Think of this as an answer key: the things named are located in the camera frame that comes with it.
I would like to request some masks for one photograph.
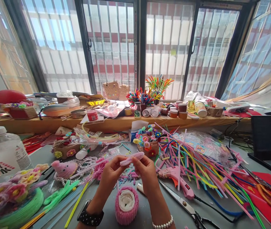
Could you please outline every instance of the laptop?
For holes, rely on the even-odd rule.
[[[271,170],[271,116],[252,116],[254,153],[248,156]]]

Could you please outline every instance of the black scissors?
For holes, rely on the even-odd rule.
[[[171,188],[169,188],[166,184],[159,180],[161,185],[165,188],[165,190],[191,215],[195,225],[198,229],[206,229],[204,226],[204,222],[209,223],[216,229],[220,229],[214,222],[209,219],[201,217],[192,206],[190,206],[183,198],[181,198],[178,194],[176,194]]]

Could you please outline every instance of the person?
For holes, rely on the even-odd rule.
[[[121,161],[126,159],[127,157],[124,156],[116,156],[105,165],[97,191],[86,208],[88,214],[99,215],[102,213],[103,207],[115,187],[118,178],[129,167],[121,167],[119,165]],[[152,222],[158,226],[168,223],[171,220],[171,215],[162,195],[153,161],[144,155],[141,160],[133,157],[132,163],[136,174],[142,179],[144,193],[150,206]],[[87,226],[79,221],[77,229],[88,228],[92,229],[96,227]],[[174,222],[167,228],[175,229]]]

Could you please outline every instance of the pearl bracelet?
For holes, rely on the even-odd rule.
[[[171,216],[171,220],[166,223],[166,224],[162,224],[162,225],[154,225],[154,223],[152,223],[152,226],[153,226],[153,229],[165,229],[165,228],[169,228],[173,223],[174,223],[174,220],[173,220],[173,216]]]

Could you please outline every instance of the hot glue gun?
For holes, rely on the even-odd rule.
[[[182,177],[179,177],[179,167],[175,166],[174,168],[169,167],[167,169],[160,170],[158,172],[158,176],[160,178],[172,179],[175,187],[178,186],[178,179],[180,179],[180,186],[183,190],[184,196],[189,200],[192,200],[195,197],[193,190],[190,188],[190,186]]]

